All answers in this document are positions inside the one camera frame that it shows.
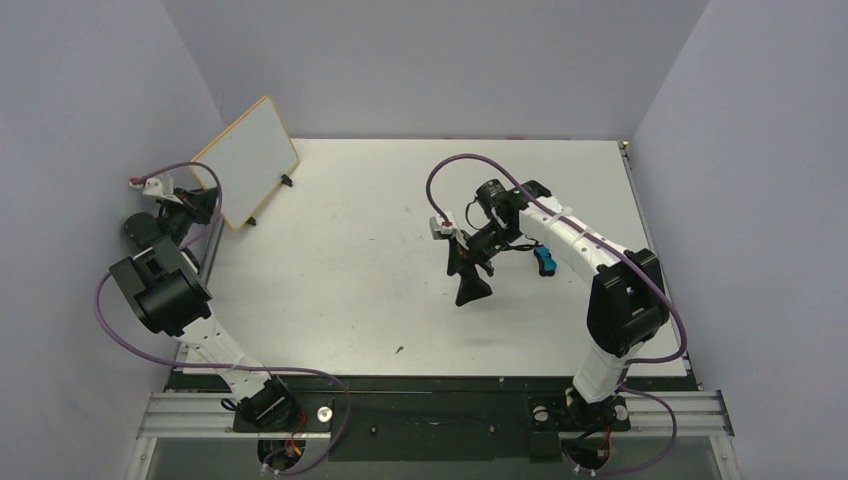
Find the aluminium table edge rail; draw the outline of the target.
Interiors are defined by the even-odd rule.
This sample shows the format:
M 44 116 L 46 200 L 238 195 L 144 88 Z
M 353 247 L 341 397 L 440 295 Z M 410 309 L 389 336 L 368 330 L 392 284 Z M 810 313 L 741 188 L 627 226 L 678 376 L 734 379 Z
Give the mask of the aluminium table edge rail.
M 633 165 L 632 165 L 632 161 L 631 161 L 631 158 L 630 158 L 630 151 L 629 151 L 629 141 L 628 140 L 621 140 L 621 141 L 618 141 L 617 144 L 618 144 L 619 154 L 621 156 L 621 159 L 622 159 L 622 162 L 623 162 L 623 165 L 624 165 L 625 173 L 627 175 L 628 183 L 629 183 L 629 186 L 630 186 L 630 189 L 631 189 L 631 192 L 632 192 L 632 196 L 633 196 L 634 202 L 636 204 L 639 219 L 640 219 L 640 222 L 641 222 L 641 225 L 642 225 L 642 228 L 643 228 L 646 240 L 647 240 L 648 247 L 652 252 L 657 254 L 657 248 L 656 248 L 656 245 L 655 245 L 655 242 L 654 242 L 653 234 L 652 234 L 652 231 L 650 229 L 650 224 L 649 224 L 648 219 L 646 217 L 643 202 L 641 201 L 641 198 L 640 198 L 638 185 L 637 185 L 637 182 L 636 182 L 634 174 L 633 174 Z

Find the yellow framed whiteboard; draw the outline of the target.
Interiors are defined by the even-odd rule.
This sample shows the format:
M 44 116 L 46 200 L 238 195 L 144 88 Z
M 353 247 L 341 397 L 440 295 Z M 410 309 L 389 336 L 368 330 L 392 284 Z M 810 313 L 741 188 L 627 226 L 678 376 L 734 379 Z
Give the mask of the yellow framed whiteboard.
M 238 230 L 255 223 L 259 209 L 291 184 L 299 164 L 276 103 L 263 96 L 204 147 L 189 170 L 201 187 L 220 187 L 221 217 Z

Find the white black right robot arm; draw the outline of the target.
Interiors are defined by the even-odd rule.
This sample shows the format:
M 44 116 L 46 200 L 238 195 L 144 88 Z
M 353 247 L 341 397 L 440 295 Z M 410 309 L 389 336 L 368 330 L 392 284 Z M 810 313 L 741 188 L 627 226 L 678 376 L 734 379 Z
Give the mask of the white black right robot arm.
M 566 425 L 576 431 L 623 421 L 616 396 L 628 362 L 669 320 L 658 258 L 648 249 L 592 241 L 589 228 L 535 180 L 510 190 L 490 180 L 477 189 L 475 200 L 488 222 L 473 234 L 447 214 L 429 220 L 432 236 L 449 243 L 447 273 L 459 278 L 456 306 L 491 295 L 482 277 L 494 274 L 492 259 L 515 249 L 519 238 L 546 248 L 549 260 L 570 267 L 590 289 L 586 326 L 591 344 L 564 393 Z

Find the blue whiteboard eraser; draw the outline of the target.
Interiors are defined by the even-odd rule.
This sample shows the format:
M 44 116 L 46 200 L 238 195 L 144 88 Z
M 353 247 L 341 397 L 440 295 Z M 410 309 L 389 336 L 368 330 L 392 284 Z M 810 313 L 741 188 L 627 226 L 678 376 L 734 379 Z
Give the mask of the blue whiteboard eraser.
M 557 263 L 553 259 L 550 250 L 544 245 L 536 245 L 533 250 L 537 262 L 538 274 L 542 277 L 552 277 L 556 274 Z

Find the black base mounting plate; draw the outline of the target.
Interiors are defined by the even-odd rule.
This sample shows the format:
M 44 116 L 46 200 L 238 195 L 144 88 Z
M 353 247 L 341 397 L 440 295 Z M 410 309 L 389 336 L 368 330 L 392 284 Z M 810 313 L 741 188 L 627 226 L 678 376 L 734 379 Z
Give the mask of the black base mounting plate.
M 285 439 L 315 457 L 323 441 L 335 462 L 556 461 L 571 444 L 593 449 L 609 434 L 657 436 L 694 429 L 700 394 L 689 377 L 643 377 L 616 400 L 625 419 L 570 430 L 563 417 L 567 377 L 348 376 L 339 382 L 288 375 L 298 405 L 289 427 L 256 428 L 233 410 L 211 375 L 175 373 L 148 404 L 142 430 L 165 438 Z

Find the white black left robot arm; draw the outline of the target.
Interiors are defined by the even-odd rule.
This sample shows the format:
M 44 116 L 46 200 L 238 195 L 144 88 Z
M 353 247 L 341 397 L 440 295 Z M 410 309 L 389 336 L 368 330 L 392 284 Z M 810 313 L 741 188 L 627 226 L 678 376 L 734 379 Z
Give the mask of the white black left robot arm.
M 298 402 L 216 319 L 194 258 L 180 246 L 194 225 L 211 222 L 218 198 L 216 187 L 159 195 L 156 214 L 140 212 L 124 222 L 123 232 L 138 251 L 109 272 L 146 329 L 187 346 L 226 383 L 244 422 L 285 430 L 298 420 Z

